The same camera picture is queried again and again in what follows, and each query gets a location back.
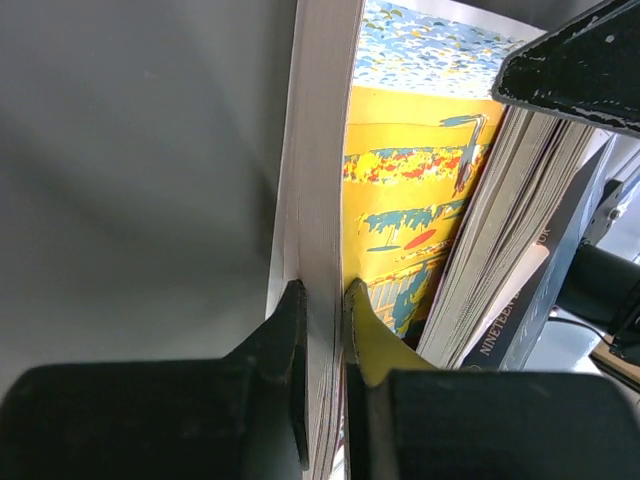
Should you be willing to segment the dark blue nineteen eighty-four book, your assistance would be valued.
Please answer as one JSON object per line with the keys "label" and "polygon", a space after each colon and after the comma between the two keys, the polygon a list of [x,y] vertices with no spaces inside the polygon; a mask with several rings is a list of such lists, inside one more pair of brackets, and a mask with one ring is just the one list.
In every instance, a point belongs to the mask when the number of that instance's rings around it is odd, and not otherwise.
{"label": "dark blue nineteen eighty-four book", "polygon": [[464,358],[473,370],[524,368],[548,319],[584,230],[603,191],[605,166],[617,136],[596,134],[598,149],[575,174],[537,244],[549,251]]}

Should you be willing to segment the orange cover book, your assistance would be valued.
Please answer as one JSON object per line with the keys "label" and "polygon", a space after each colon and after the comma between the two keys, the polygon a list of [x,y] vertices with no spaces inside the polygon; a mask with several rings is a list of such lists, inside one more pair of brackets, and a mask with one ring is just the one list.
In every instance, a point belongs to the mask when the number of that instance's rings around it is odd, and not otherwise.
{"label": "orange cover book", "polygon": [[594,131],[577,121],[508,109],[417,347],[428,363],[459,366],[499,291],[556,210]]}

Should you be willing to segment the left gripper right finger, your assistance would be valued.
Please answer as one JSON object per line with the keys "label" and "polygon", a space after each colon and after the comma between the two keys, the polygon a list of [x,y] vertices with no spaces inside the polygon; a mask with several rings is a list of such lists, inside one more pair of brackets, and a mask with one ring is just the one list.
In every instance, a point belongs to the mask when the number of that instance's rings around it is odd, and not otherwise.
{"label": "left gripper right finger", "polygon": [[635,479],[636,409],[589,374],[440,370],[344,298],[350,479]]}

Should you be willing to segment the yellow blue brideshead revisited book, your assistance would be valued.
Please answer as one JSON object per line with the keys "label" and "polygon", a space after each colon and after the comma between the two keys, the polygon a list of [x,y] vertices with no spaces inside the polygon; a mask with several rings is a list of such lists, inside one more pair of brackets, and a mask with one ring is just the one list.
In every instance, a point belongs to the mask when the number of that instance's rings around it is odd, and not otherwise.
{"label": "yellow blue brideshead revisited book", "polygon": [[540,30],[459,1],[301,1],[267,305],[307,292],[306,477],[341,442],[341,311],[355,279],[396,335],[428,315],[504,109],[509,53]]}

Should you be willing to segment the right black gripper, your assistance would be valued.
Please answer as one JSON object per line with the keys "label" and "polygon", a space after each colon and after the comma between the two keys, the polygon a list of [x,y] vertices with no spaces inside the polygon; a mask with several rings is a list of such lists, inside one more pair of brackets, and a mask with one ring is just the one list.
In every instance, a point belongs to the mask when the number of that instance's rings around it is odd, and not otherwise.
{"label": "right black gripper", "polygon": [[638,193],[637,179],[607,182],[556,301],[610,335],[610,352],[622,360],[639,358],[639,266],[597,242],[617,219],[613,213]]}

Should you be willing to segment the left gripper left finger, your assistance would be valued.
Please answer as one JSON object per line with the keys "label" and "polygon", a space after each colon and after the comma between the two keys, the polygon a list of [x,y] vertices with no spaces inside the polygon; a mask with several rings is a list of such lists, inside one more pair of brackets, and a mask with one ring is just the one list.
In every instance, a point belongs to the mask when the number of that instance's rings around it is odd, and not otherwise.
{"label": "left gripper left finger", "polygon": [[299,479],[309,466],[307,296],[218,359],[31,368],[1,403],[5,479]]}

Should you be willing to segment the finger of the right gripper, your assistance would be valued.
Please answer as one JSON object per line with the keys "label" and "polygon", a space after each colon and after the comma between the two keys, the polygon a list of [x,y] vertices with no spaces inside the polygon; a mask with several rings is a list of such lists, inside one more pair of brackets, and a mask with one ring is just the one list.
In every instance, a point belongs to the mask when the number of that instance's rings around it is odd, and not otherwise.
{"label": "finger of the right gripper", "polygon": [[509,54],[492,87],[504,104],[639,132],[639,3],[603,1]]}

